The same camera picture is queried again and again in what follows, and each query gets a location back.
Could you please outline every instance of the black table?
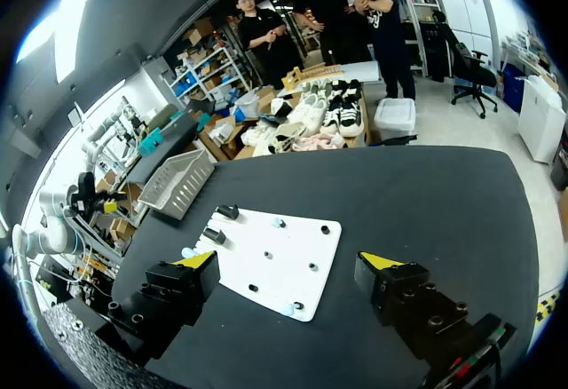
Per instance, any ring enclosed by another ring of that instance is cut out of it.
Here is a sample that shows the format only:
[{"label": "black table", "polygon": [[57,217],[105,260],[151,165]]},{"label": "black table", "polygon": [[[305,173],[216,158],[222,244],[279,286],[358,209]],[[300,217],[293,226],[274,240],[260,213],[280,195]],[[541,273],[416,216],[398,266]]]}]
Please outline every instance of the black table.
[{"label": "black table", "polygon": [[417,387],[428,371],[382,328],[353,281],[364,250],[430,270],[430,280],[518,328],[504,370],[533,332],[538,257],[523,185],[503,153],[464,147],[320,151],[220,163],[181,222],[151,212],[114,285],[121,300],[159,260],[181,258],[219,204],[341,222],[343,232],[311,322],[297,322],[218,286],[192,328],[146,366],[193,388]]}]

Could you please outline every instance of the office chair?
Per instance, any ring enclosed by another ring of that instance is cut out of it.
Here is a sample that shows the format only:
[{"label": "office chair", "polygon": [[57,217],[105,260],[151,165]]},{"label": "office chair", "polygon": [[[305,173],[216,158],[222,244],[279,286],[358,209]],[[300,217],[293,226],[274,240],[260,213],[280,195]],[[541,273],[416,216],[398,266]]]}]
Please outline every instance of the office chair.
[{"label": "office chair", "polygon": [[465,44],[458,41],[452,29],[450,29],[450,27],[446,24],[445,14],[437,10],[433,13],[433,19],[440,34],[445,38],[450,50],[454,54],[454,64],[452,66],[454,75],[457,75],[473,84],[471,87],[466,85],[456,85],[454,87],[454,93],[456,94],[452,98],[452,105],[455,105],[457,99],[473,96],[477,99],[479,105],[481,105],[481,109],[483,110],[479,116],[481,119],[485,118],[485,106],[481,101],[481,98],[493,103],[495,105],[493,111],[497,112],[497,103],[481,90],[481,87],[484,85],[488,87],[495,87],[495,85],[497,85],[497,78],[495,75],[489,69],[485,69],[480,66],[484,63],[480,57],[487,56],[487,54],[472,50],[476,54],[476,57],[474,58],[471,56],[471,53]]}]

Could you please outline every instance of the man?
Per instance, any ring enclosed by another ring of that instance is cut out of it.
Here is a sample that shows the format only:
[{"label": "man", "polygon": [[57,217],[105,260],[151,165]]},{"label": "man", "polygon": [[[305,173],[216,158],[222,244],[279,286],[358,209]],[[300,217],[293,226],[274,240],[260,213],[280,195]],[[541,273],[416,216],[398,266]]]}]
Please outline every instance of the man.
[{"label": "man", "polygon": [[398,83],[405,98],[414,100],[416,91],[410,72],[410,59],[400,15],[398,0],[356,0],[355,9],[367,16],[373,37],[375,57],[387,84],[387,97],[398,96]]},{"label": "man", "polygon": [[258,9],[255,0],[239,0],[237,8],[245,13],[238,27],[242,46],[255,53],[268,83],[276,90],[282,89],[282,78],[294,67],[304,67],[286,25],[278,13]]},{"label": "man", "polygon": [[[304,15],[308,8],[315,22]],[[294,15],[300,25],[321,33],[321,54],[327,65],[371,60],[365,24],[348,0],[294,0]]]}]

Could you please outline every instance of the box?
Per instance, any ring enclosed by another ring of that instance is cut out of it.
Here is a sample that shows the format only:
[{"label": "box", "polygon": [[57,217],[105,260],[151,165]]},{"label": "box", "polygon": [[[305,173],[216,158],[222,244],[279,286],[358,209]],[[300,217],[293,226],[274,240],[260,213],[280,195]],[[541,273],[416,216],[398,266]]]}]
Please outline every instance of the box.
[{"label": "box", "polygon": [[222,82],[223,82],[223,80],[221,78],[221,75],[213,75],[209,80],[207,80],[203,84],[205,85],[205,87],[207,87],[207,90],[213,90],[215,87],[220,85]]},{"label": "box", "polygon": [[136,232],[136,228],[123,218],[116,218],[110,226],[110,236],[113,240],[128,241]]},{"label": "box", "polygon": [[124,184],[121,188],[121,192],[126,194],[127,199],[119,201],[118,205],[127,209],[130,212],[130,215],[132,215],[133,207],[131,203],[135,202],[140,197],[140,194],[142,194],[142,188],[135,183],[129,182]]},{"label": "box", "polygon": [[568,241],[568,189],[562,192],[562,196],[560,196],[560,200],[558,200],[558,214],[560,215],[564,240]]},{"label": "box", "polygon": [[217,62],[217,61],[210,62],[208,65],[205,65],[203,67],[203,69],[201,70],[201,76],[207,76],[208,74],[219,69],[220,66],[221,65],[219,65],[219,62]]},{"label": "box", "polygon": [[210,55],[209,50],[207,49],[200,49],[189,53],[189,59],[193,62],[194,65],[197,65],[202,60],[207,58]]},{"label": "box", "polygon": [[105,177],[95,187],[95,192],[112,191],[114,182],[116,181],[116,173],[109,170]]},{"label": "box", "polygon": [[189,40],[192,45],[196,45],[201,39],[212,34],[215,29],[211,25],[210,18],[199,19],[194,22],[193,27],[188,29],[182,36],[185,40]]},{"label": "box", "polygon": [[276,91],[271,85],[264,87],[256,92],[258,96],[258,112],[260,114],[270,114],[270,102],[276,97]]}]

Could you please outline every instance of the white plate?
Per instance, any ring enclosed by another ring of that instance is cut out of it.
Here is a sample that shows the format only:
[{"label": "white plate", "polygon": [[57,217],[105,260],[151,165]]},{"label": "white plate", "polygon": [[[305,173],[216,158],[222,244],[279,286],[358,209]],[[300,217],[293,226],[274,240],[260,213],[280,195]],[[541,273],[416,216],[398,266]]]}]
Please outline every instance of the white plate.
[{"label": "white plate", "polygon": [[[226,240],[218,245],[202,234],[195,251],[217,251],[220,282],[228,289],[279,314],[311,321],[326,286],[341,225],[260,211],[239,212],[236,220],[213,213],[208,227],[223,231]],[[276,227],[278,218],[285,227]],[[323,233],[323,226],[329,234]],[[296,308],[295,302],[303,307]]]}]

